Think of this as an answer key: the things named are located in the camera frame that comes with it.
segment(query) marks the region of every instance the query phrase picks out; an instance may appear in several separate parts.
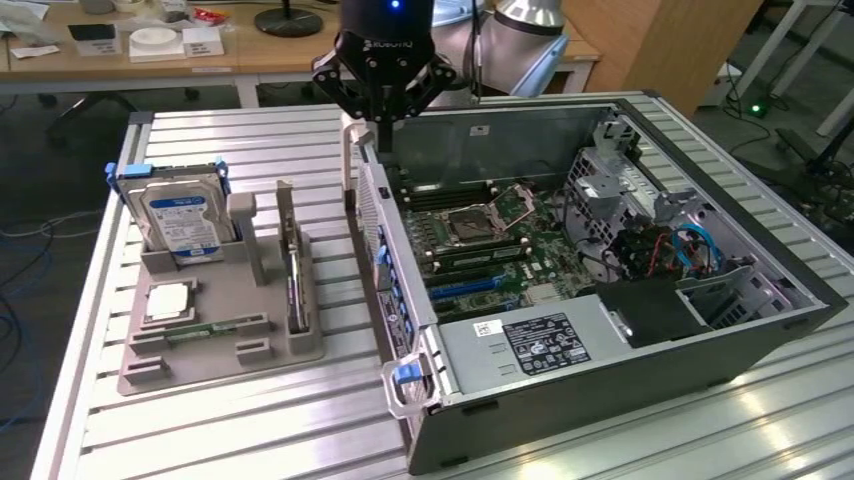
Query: black lamp base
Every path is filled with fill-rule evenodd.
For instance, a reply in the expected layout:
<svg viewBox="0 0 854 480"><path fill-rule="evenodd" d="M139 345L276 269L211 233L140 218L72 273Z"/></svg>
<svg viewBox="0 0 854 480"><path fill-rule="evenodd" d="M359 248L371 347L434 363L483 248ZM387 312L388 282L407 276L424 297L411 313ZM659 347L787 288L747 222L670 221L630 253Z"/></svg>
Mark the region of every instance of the black lamp base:
<svg viewBox="0 0 854 480"><path fill-rule="evenodd" d="M323 19L305 10L291 9L291 18L285 18L284 9L267 10L255 16L255 27L276 37L307 37L323 30Z"/></svg>

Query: motherboard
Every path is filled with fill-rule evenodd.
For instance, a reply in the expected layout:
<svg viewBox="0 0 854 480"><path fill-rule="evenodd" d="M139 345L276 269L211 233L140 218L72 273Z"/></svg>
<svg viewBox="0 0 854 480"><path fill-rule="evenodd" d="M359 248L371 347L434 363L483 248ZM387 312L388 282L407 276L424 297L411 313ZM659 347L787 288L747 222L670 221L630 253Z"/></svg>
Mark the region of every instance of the motherboard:
<svg viewBox="0 0 854 480"><path fill-rule="evenodd" d="M404 199L404 226L442 323L591 291L552 194L535 192L520 182L484 182Z"/></svg>

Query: metal slotted tabletop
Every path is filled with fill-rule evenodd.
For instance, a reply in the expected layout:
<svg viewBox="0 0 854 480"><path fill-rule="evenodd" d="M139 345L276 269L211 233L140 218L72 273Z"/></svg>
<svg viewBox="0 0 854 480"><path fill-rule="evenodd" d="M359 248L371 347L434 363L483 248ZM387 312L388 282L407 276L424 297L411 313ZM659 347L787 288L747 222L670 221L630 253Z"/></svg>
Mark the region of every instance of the metal slotted tabletop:
<svg viewBox="0 0 854 480"><path fill-rule="evenodd" d="M664 102L631 93L626 98L850 300L851 257ZM327 356L301 366L121 397L116 372L141 238L112 195L33 479L408 478L347 232L339 116L332 106L165 113L129 126L123 162L173 165L221 156L233 190L257 194L259 235L276 232L273 181L293 180L296 217L312 238ZM642 161L667 187L686 183L664 159L647 154ZM727 385L419 478L850 476L853 319L849 307Z"/></svg>

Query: hard drive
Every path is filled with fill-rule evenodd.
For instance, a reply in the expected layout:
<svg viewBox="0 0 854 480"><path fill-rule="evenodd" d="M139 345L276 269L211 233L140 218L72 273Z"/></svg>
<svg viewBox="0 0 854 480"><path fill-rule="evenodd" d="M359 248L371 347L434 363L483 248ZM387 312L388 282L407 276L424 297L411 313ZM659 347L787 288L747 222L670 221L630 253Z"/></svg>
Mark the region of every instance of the hard drive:
<svg viewBox="0 0 854 480"><path fill-rule="evenodd" d="M221 260L221 245L237 239L225 208L225 176L219 162L189 167L128 165L112 177L147 251L169 251L177 265Z"/></svg>

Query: blue pcie slot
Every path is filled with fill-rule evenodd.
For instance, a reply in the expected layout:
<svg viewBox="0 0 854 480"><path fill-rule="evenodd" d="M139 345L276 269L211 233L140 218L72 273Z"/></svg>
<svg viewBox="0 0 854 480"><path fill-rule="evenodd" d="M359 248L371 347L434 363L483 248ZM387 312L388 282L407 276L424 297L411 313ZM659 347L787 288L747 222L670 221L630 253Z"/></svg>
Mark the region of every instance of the blue pcie slot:
<svg viewBox="0 0 854 480"><path fill-rule="evenodd" d="M486 292L496 289L500 286L503 281L504 281L504 276L499 275L487 280L466 283L464 285L458 285L455 287L434 288L430 291L430 299L439 300L442 298L459 297L460 295L468 295L470 293Z"/></svg>

